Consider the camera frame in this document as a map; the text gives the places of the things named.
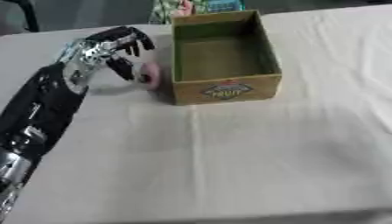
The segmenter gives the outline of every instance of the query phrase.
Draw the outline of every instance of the white tablecloth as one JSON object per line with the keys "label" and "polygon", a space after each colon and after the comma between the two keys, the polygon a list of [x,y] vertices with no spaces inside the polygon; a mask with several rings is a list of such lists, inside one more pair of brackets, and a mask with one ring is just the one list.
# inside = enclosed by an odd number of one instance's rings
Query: white tablecloth
{"label": "white tablecloth", "polygon": [[[178,107],[109,70],[24,189],[7,224],[298,214],[392,203],[392,6],[268,15],[275,98]],[[170,65],[170,27],[138,26]],[[0,38],[0,106],[73,38]]]}

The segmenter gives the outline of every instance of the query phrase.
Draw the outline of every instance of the open box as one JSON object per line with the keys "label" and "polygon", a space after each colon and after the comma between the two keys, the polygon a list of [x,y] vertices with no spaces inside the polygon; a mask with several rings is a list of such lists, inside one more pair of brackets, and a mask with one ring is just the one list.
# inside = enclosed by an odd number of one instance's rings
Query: open box
{"label": "open box", "polygon": [[172,27],[178,105],[275,95],[282,75],[257,10],[175,17]]}

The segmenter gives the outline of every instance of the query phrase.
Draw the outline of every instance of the person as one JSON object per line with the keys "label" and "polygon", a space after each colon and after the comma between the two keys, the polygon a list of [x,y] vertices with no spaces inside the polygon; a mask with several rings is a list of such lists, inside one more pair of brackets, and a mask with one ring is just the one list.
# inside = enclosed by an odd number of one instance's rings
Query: person
{"label": "person", "polygon": [[155,0],[150,24],[168,25],[172,17],[207,12],[207,0]]}

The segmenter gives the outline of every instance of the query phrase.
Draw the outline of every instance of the background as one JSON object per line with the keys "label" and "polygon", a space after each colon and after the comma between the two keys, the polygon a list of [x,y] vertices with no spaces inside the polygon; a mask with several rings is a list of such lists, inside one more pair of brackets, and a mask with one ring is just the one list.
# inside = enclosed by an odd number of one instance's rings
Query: background
{"label": "background", "polygon": [[[31,0],[41,31],[146,24],[153,0]],[[389,0],[245,0],[262,14],[384,4]],[[24,32],[22,11],[0,0],[0,35]]]}

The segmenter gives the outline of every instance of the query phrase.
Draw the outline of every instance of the black robotic forearm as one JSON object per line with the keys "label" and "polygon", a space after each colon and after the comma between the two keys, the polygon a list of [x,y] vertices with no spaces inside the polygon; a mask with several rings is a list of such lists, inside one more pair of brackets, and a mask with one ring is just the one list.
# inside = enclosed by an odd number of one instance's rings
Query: black robotic forearm
{"label": "black robotic forearm", "polygon": [[132,63],[119,50],[139,54],[151,40],[133,27],[117,27],[77,39],[58,60],[40,68],[13,96],[0,115],[0,223],[12,209],[42,157],[59,141],[102,63],[126,81],[134,80]]}

